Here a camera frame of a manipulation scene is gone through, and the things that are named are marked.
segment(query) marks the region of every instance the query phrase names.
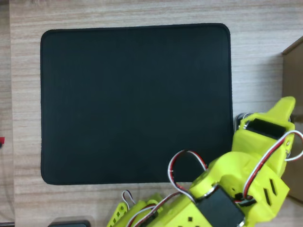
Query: wooden table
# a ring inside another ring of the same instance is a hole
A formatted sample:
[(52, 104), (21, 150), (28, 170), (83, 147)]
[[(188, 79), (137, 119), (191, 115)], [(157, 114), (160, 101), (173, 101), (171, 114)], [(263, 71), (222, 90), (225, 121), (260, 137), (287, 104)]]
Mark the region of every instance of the wooden table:
[[(7, 15), (2, 5), (0, 9)], [(281, 97), (280, 53), (303, 35), (302, 0), (291, 3), (284, 0), (11, 0), (9, 9), (17, 227), (44, 227), (57, 218), (79, 216), (90, 220), (93, 227), (103, 227), (120, 202), (123, 189), (131, 190), (136, 200), (154, 192), (165, 195), (174, 191), (166, 183), (54, 186), (42, 180), (40, 38), (45, 31), (224, 23), (231, 32), (234, 114), (266, 111)], [(7, 17), (1, 18), (0, 14), (0, 22), (7, 23)], [(0, 28), (9, 29), (7, 25)], [(6, 50), (0, 55), (3, 68), (9, 65), (8, 46), (7, 40), (0, 40), (0, 47)], [(1, 74), (1, 80), (9, 84), (9, 79), (8, 67)], [(0, 85), (0, 136), (7, 137), (3, 155), (7, 156), (6, 166), (11, 166), (6, 173), (12, 173), (11, 106), (7, 84)], [(1, 185), (7, 185), (12, 194), (12, 177), (5, 179), (8, 183), (2, 181)], [(9, 219), (13, 217), (12, 211), (9, 212), (10, 199), (0, 189), (1, 202), (7, 204), (0, 208), (6, 211)], [(274, 221), (259, 226), (298, 227), (302, 222), (303, 207), (287, 199)]]

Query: black object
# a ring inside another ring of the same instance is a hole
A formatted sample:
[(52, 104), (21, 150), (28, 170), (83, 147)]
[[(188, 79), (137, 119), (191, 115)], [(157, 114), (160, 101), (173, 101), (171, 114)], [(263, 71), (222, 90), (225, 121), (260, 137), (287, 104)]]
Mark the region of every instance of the black object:
[(286, 132), (285, 127), (258, 118), (249, 122), (246, 129), (275, 140), (280, 139)]
[(71, 221), (71, 222), (56, 222), (52, 223), (48, 227), (90, 227), (88, 221)]
[(15, 223), (14, 222), (3, 222), (3, 223), (0, 223), (0, 227), (15, 227)]
[[(47, 31), (41, 114), (47, 183), (167, 182), (179, 150), (195, 150), (209, 163), (231, 149), (229, 30), (197, 24)], [(203, 170), (185, 157), (174, 171), (177, 181), (190, 182)]]
[(237, 227), (245, 215), (220, 186), (209, 196), (198, 201), (197, 208), (213, 227)]

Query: rectangular hole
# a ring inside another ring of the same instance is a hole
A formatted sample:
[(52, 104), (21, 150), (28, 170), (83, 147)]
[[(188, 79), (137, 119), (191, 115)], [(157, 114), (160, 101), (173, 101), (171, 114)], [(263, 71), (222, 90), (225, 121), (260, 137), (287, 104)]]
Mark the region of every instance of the rectangular hole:
[(269, 181), (270, 181), (271, 189), (273, 190), (273, 193), (276, 195), (276, 189), (275, 189), (274, 181), (273, 181), (273, 179), (269, 179)]
[(270, 199), (269, 199), (269, 194), (268, 194), (268, 191), (266, 188), (264, 188), (264, 194), (265, 194), (265, 198), (266, 198), (266, 202), (269, 206), (271, 206), (271, 203), (270, 203)]

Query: red object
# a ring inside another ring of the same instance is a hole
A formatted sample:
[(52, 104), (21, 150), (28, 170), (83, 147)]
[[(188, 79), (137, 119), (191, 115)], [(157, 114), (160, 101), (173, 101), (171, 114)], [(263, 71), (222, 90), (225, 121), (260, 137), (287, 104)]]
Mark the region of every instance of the red object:
[(0, 137), (0, 144), (4, 144), (5, 137)]

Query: yellow 3d printed part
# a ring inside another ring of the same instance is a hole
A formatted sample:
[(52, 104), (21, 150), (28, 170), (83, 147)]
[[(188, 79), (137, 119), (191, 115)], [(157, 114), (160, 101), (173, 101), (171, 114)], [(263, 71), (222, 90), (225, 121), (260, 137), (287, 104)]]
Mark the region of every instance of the yellow 3d printed part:
[[(214, 160), (190, 186), (189, 191), (196, 198), (196, 204), (187, 196), (180, 195), (170, 205), (163, 206), (160, 212), (142, 227), (212, 227), (211, 223), (215, 223), (209, 218), (212, 214), (208, 214), (207, 210), (203, 212), (201, 203), (215, 194), (226, 195), (229, 203), (232, 203), (230, 207), (235, 207), (245, 215), (243, 221), (237, 223), (239, 227), (253, 227), (258, 222), (272, 220), (279, 212), (289, 191), (287, 185), (281, 180), (281, 176), (285, 170), (285, 159), (291, 150), (294, 136), (288, 135), (259, 170), (248, 189), (248, 195), (253, 198), (251, 200), (253, 202), (242, 206), (240, 203), (236, 204), (235, 198), (242, 194), (244, 184), (253, 169), (276, 142), (276, 139), (266, 135), (267, 128), (265, 128), (266, 133), (262, 133), (262, 129), (249, 130), (248, 126), (251, 122), (258, 120), (276, 128), (283, 128), (285, 132), (294, 130), (294, 124), (288, 121), (294, 104), (293, 97), (285, 97), (267, 113), (254, 113), (243, 119), (240, 128), (233, 136), (231, 152)], [(150, 198), (147, 202), (139, 201), (128, 212), (118, 217), (120, 203), (107, 227), (125, 227), (129, 219), (150, 200), (158, 203), (161, 198), (158, 196), (156, 199)], [(214, 201), (212, 209), (216, 210), (216, 206), (220, 204)], [(147, 213), (148, 211), (139, 214), (131, 226), (135, 226), (137, 221)], [(223, 215), (222, 213), (213, 214), (216, 218), (222, 218)]]

